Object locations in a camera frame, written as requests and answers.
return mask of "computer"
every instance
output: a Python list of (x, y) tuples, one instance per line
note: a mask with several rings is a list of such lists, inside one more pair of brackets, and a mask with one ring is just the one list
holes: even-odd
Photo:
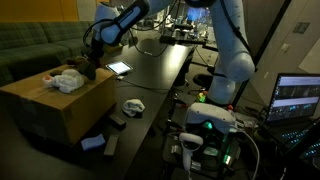
[[(279, 73), (264, 127), (267, 127), (275, 140), (290, 149), (314, 126), (311, 117), (319, 99), (320, 74)], [(319, 154), (320, 141), (310, 146), (300, 157)]]

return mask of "table surface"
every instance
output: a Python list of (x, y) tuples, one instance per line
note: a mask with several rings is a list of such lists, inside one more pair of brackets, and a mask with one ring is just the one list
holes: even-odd
[[(140, 41), (137, 47), (143, 52), (158, 55), (166, 45), (147, 39)], [(80, 143), (69, 149), (59, 144), (52, 145), (52, 142), (48, 145), (45, 141), (40, 144), (37, 141), (36, 145), (31, 146), (32, 143), (19, 132), (12, 119), (3, 113), (3, 107), (0, 108), (3, 117), (0, 121), (0, 143), (4, 147), (0, 148), (0, 167), (4, 167), (0, 168), (0, 179), (123, 179), (189, 51), (185, 46), (168, 45), (161, 56), (151, 57), (139, 53), (135, 47), (125, 46), (104, 56), (104, 64), (125, 61), (133, 67), (124, 78), (126, 82), (116, 82), (117, 103), (111, 112), (127, 122), (126, 128), (117, 130), (110, 125), (106, 115), (85, 135), (94, 137), (102, 133), (106, 141), (111, 134), (120, 135), (113, 159), (103, 157), (104, 147), (83, 152)], [(128, 82), (158, 90), (141, 88)], [(132, 98), (140, 99), (145, 105), (142, 118), (129, 118), (122, 113), (123, 103)]]

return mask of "white cloth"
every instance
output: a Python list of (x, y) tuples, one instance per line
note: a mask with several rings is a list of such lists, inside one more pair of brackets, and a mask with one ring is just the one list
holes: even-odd
[(74, 69), (64, 70), (61, 75), (49, 79), (44, 77), (42, 80), (46, 86), (58, 87), (59, 90), (64, 93), (70, 93), (84, 84), (82, 75)]
[(127, 100), (122, 107), (122, 110), (128, 114), (128, 116), (133, 117), (138, 113), (143, 112), (145, 106), (139, 99)]

